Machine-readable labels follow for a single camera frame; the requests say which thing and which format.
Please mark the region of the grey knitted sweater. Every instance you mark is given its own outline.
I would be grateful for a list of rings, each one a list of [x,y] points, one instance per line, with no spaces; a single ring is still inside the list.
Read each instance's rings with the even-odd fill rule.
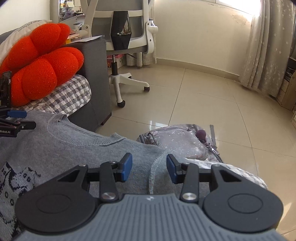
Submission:
[[[127,181],[116,183],[119,201],[132,194],[180,196],[182,184],[174,184],[167,170],[167,156],[172,154],[167,150],[117,134],[98,135],[74,125],[63,114],[29,111],[24,120],[35,121],[36,128],[22,130],[15,138],[1,137],[1,240],[11,240],[23,230],[15,206],[26,192],[75,166],[98,168],[120,161],[126,153],[132,154],[132,170]],[[174,156],[180,163],[193,163]],[[119,201],[99,205],[95,215],[100,206]]]

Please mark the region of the smartphone with lit screen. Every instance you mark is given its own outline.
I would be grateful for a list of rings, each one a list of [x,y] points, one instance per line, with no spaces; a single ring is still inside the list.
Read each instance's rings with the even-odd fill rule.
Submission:
[[[1,105],[11,107],[11,72],[4,72],[1,76]]]

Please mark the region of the grey white quilted blanket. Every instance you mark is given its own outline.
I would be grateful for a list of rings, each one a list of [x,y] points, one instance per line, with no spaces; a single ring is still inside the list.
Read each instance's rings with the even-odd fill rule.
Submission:
[[[40,100],[31,101],[29,104],[18,107],[17,110],[39,110],[45,113],[62,113],[71,115],[85,106],[90,99],[91,89],[88,81],[81,75],[75,75],[68,82],[57,87],[48,96]],[[196,158],[186,158],[185,160],[196,163],[199,167],[205,169],[211,168],[214,164],[222,165],[262,188],[267,189],[265,182],[258,176],[233,165],[220,163],[217,161],[216,157],[208,151],[205,151],[201,160]]]

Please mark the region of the red flower cushion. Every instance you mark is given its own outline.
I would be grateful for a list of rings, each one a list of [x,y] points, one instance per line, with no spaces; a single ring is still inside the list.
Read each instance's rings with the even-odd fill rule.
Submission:
[[[20,107],[52,93],[82,67],[84,56],[66,47],[70,27],[44,23],[19,40],[5,41],[1,73],[11,72],[11,104]]]

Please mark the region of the grey starry backpack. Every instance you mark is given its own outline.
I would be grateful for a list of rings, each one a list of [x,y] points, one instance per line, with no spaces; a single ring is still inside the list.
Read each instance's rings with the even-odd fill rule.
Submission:
[[[137,141],[158,146],[187,159],[222,162],[213,125],[210,125],[210,134],[196,124],[167,126],[143,133]]]

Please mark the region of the white printed pillow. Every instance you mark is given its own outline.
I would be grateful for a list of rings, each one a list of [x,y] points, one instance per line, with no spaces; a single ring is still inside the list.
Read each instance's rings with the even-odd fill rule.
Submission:
[[[1,64],[9,54],[13,45],[22,37],[28,36],[37,27],[51,23],[51,20],[35,20],[22,25],[21,27],[1,34]]]

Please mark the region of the dark grey sofa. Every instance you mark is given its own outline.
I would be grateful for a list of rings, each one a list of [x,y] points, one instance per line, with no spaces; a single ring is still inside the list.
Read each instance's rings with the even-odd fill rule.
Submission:
[[[91,89],[90,101],[75,113],[66,116],[79,127],[94,132],[111,117],[106,43],[102,37],[96,37],[72,44],[67,44],[66,41],[65,46],[76,48],[83,54],[83,65],[75,75],[85,77]]]

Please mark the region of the wooden shelf unit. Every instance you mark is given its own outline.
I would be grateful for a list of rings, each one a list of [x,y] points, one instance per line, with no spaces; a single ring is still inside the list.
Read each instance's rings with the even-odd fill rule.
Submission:
[[[276,97],[277,102],[285,109],[295,109],[295,58],[289,57],[282,85]]]

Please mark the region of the white bookshelf with books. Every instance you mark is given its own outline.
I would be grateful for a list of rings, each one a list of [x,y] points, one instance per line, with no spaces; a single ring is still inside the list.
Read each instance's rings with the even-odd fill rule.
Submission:
[[[50,0],[50,20],[64,23],[71,30],[79,29],[84,24],[85,15],[81,0]]]

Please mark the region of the white grey office chair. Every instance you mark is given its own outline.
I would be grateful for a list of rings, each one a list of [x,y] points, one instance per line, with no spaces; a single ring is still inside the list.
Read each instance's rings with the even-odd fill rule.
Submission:
[[[119,54],[154,52],[153,35],[158,27],[149,16],[153,1],[81,1],[85,15],[82,30],[86,37],[106,37],[106,51],[111,57]]]

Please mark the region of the grey star curtain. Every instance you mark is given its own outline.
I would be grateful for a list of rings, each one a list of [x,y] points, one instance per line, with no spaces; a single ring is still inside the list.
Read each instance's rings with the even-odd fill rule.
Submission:
[[[260,12],[251,23],[240,83],[277,97],[294,46],[295,3],[260,1]]]

